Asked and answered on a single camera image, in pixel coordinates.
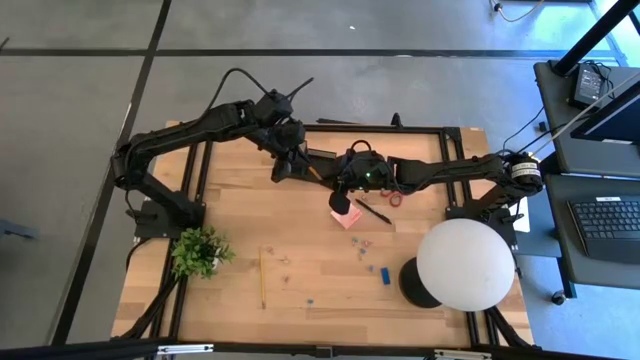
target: potted plant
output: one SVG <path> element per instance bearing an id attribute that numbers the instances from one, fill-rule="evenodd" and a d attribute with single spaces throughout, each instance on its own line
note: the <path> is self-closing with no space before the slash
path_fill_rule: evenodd
<path id="1" fill-rule="evenodd" d="M 219 263 L 231 262 L 235 253 L 229 248 L 226 236 L 216 232 L 212 226 L 201 229 L 187 229 L 180 235 L 171 252 L 173 256 L 173 275 L 200 275 L 210 279 L 217 274 Z"/>

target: black pen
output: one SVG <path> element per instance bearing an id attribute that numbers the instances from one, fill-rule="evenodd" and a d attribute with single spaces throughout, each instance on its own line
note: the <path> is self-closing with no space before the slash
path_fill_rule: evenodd
<path id="1" fill-rule="evenodd" d="M 371 212 L 373 215 L 377 216 L 380 220 L 386 222 L 389 225 L 392 225 L 391 220 L 389 220 L 388 217 L 380 214 L 379 212 L 373 210 L 371 208 L 371 206 L 367 205 L 364 201 L 360 200 L 360 199 L 356 199 L 356 202 L 360 205 L 362 205 L 362 207 L 364 207 L 365 209 L 369 210 L 369 212 Z"/>

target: pink sticky note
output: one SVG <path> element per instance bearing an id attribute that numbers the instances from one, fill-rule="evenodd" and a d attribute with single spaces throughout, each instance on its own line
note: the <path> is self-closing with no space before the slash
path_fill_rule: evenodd
<path id="1" fill-rule="evenodd" d="M 338 220 L 338 222 L 340 223 L 340 225 L 342 225 L 342 227 L 344 227 L 345 229 L 348 229 L 351 227 L 351 225 L 353 225 L 353 223 L 355 223 L 356 221 L 358 221 L 358 219 L 360 219 L 360 216 L 362 216 L 362 211 L 357 207 L 353 206 L 353 204 L 350 204 L 349 212 L 347 214 L 340 215 L 337 212 L 332 211 L 331 216 L 333 216 L 334 219 Z"/>

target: white sphere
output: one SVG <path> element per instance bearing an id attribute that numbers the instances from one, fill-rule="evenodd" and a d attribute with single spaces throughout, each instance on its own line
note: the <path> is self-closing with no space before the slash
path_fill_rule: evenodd
<path id="1" fill-rule="evenodd" d="M 469 219 L 447 220 L 422 239 L 418 274 L 442 304 L 479 311 L 498 304 L 513 284 L 509 247 L 489 226 Z"/>

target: wooden table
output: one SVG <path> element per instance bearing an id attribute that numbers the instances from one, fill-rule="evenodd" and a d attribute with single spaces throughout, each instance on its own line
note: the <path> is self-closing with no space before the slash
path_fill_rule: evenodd
<path id="1" fill-rule="evenodd" d="M 484 155 L 484 131 L 462 129 L 467 157 Z M 309 147 L 343 153 L 365 138 L 385 155 L 425 162 L 441 161 L 437 136 L 422 134 L 307 132 Z M 202 145 L 196 164 L 200 163 Z M 187 149 L 158 158 L 154 176 L 179 189 Z M 329 214 L 329 190 L 287 179 L 271 182 L 273 160 L 245 139 L 215 144 L 204 194 L 206 224 L 228 234 L 237 254 L 210 280 L 191 278 L 180 324 L 183 341 L 333 344 L 369 346 L 467 347 L 465 314 L 441 306 L 420 309 L 398 288 L 402 265 L 416 255 L 423 235 L 444 220 L 445 185 L 405 197 L 399 208 L 378 192 L 367 195 L 373 207 L 392 219 L 388 225 L 364 211 L 348 231 Z M 192 178 L 192 198 L 198 171 Z M 490 189 L 473 181 L 475 198 Z M 360 243 L 354 246 L 352 238 Z M 363 240 L 372 244 L 359 257 Z M 158 290 L 167 239 L 154 239 L 131 259 L 113 335 L 128 330 Z M 258 249 L 263 248 L 267 308 L 261 308 Z M 391 273 L 385 286 L 380 268 Z M 168 333 L 169 299 L 162 325 Z M 529 321 L 516 277 L 499 305 L 509 323 L 531 342 Z M 480 339 L 487 342 L 479 313 Z"/>

